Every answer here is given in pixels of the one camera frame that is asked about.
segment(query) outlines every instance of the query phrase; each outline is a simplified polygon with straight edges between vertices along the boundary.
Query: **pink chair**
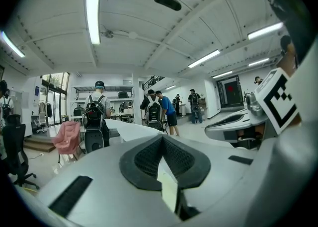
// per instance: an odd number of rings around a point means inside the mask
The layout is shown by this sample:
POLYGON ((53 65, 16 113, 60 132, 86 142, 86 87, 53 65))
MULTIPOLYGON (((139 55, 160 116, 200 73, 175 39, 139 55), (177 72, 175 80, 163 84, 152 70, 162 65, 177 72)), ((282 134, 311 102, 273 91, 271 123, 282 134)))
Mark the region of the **pink chair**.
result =
POLYGON ((77 146, 80 146, 80 122, 63 122, 56 137, 52 138, 52 143, 58 149, 59 162, 60 154, 72 154, 77 160, 74 153, 77 146))

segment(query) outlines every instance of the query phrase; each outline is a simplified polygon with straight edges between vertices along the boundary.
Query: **blue shirt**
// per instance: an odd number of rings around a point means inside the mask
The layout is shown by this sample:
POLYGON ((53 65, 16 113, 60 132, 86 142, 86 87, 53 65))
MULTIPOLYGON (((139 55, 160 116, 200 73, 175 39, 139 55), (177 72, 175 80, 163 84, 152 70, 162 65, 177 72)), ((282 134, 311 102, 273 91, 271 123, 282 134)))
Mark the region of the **blue shirt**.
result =
POLYGON ((167 110, 167 112, 165 113, 166 115, 171 115, 175 112, 175 109, 172 103, 170 102, 169 98, 166 96, 162 98, 162 108, 167 110))

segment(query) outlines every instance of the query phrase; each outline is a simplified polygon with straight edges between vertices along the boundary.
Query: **white column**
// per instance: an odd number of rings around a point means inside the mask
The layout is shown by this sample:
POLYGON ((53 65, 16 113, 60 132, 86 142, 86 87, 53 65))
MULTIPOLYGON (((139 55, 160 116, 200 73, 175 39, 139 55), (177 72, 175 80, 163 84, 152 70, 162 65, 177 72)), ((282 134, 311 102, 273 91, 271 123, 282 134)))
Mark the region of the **white column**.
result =
POLYGON ((139 81, 138 74, 136 72, 132 73, 133 77, 133 87, 134 87, 134 120, 135 124, 141 125, 141 111, 140 111, 140 96, 139 96, 139 81))

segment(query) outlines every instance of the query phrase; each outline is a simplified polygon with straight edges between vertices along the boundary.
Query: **wooden platform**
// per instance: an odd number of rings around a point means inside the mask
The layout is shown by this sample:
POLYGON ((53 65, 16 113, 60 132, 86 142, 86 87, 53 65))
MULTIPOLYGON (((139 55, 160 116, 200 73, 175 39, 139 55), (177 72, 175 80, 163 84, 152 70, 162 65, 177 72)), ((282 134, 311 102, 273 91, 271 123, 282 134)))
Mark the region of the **wooden platform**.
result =
POLYGON ((55 146, 49 138, 33 138, 32 136, 25 139, 24 147, 26 149, 37 150, 41 152, 51 152, 55 146))

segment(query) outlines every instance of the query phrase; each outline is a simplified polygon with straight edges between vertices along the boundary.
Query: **fluorescent light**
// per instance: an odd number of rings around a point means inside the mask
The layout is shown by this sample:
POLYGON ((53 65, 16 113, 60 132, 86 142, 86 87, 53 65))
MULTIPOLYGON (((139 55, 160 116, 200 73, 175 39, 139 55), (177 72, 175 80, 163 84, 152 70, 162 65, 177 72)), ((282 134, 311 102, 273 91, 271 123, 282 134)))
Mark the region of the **fluorescent light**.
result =
POLYGON ((100 44, 99 0, 86 0, 87 23, 92 44, 100 44))
POLYGON ((233 71, 227 72, 227 73, 225 73, 225 74, 216 75, 216 76, 214 76, 213 78, 222 77, 222 76, 224 76, 224 75, 231 74, 232 72, 233 72, 233 71))
POLYGON ((7 35, 4 32, 1 32, 1 37, 14 52, 16 52, 22 58, 25 57, 25 55, 14 45, 13 42, 10 41, 10 39, 7 37, 7 35))
POLYGON ((254 63, 250 63, 248 66, 255 66, 257 64, 264 63, 264 62, 266 62, 268 60, 269 60, 269 58, 265 58, 263 60, 260 60, 260 61, 254 62, 254 63))
POLYGON ((216 51, 214 51, 214 52, 212 52, 212 53, 206 55, 205 57, 199 59, 198 61, 195 61, 194 63, 188 65, 188 67, 193 68, 193 67, 197 66, 198 64, 200 64, 200 63, 202 63, 202 62, 204 62, 204 61, 207 61, 208 59, 210 59, 210 58, 212 58, 212 57, 215 57, 215 56, 218 55, 219 53, 220 53, 220 51, 219 51, 219 50, 216 50, 216 51))
POLYGON ((166 90, 168 90, 168 89, 170 89, 170 88, 173 88, 173 87, 175 87, 176 85, 173 85, 173 86, 171 86, 171 87, 168 87, 168 88, 166 88, 166 90))
POLYGON ((257 30, 255 32, 253 32, 253 33, 248 34, 248 38, 249 38, 249 40, 251 40, 251 39, 254 39, 254 38, 256 38, 258 36, 261 36, 263 34, 267 34, 267 33, 273 32, 275 30, 278 30, 278 29, 282 28, 283 25, 284 24, 282 22, 279 22, 277 24, 265 27, 263 29, 260 29, 260 30, 257 30))

